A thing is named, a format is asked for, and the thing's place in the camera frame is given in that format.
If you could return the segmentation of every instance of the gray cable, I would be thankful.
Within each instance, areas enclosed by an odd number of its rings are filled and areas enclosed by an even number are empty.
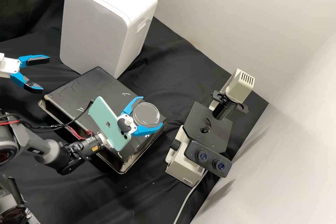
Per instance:
[[[204,176],[206,175],[206,173],[208,172],[208,170],[205,170],[202,177],[199,179],[199,181],[196,183],[196,185],[191,189],[191,191],[188,193],[186,199],[184,200],[180,210],[179,210],[179,213],[177,214],[176,218],[175,218],[175,221],[174,221],[174,224],[177,223],[181,213],[182,213],[182,210],[184,208],[184,205],[186,204],[187,200],[189,199],[190,195],[193,193],[193,191],[195,190],[195,188],[198,186],[198,184],[201,182],[201,180],[204,178]]]

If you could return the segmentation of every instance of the white backdrop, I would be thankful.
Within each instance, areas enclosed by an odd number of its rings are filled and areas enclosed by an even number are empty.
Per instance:
[[[336,35],[287,83],[192,224],[336,223]]]
[[[159,0],[155,16],[271,102],[334,33],[336,0]]]

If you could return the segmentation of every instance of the white screw knob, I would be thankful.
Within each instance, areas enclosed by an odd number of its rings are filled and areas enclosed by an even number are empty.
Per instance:
[[[126,118],[125,118],[125,124],[126,124],[127,126],[130,126],[133,122],[134,122],[134,120],[133,120],[132,117],[126,117]]]

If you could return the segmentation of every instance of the petri dish lid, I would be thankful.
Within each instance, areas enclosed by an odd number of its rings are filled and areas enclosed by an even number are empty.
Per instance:
[[[150,125],[159,122],[159,110],[152,103],[139,103],[133,110],[134,122],[138,125]]]

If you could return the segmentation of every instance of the black tray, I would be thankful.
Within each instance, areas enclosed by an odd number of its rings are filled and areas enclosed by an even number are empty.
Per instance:
[[[98,96],[103,97],[115,114],[119,115],[130,101],[138,95],[98,66],[46,94],[39,102],[39,106],[57,122],[66,123],[78,116],[87,107],[89,101],[95,100]],[[163,122],[160,130],[149,136],[132,136],[130,142],[120,152],[104,146],[96,154],[100,162],[93,159],[94,162],[92,163],[104,172],[108,170],[106,170],[106,166],[103,168],[103,163],[120,174],[125,173],[163,132],[167,125],[167,119],[160,114],[160,121]],[[87,130],[99,131],[99,127],[88,113],[85,113],[76,123],[70,126],[83,137]],[[67,142],[77,140],[70,132],[66,133],[66,136],[63,135],[62,138]]]

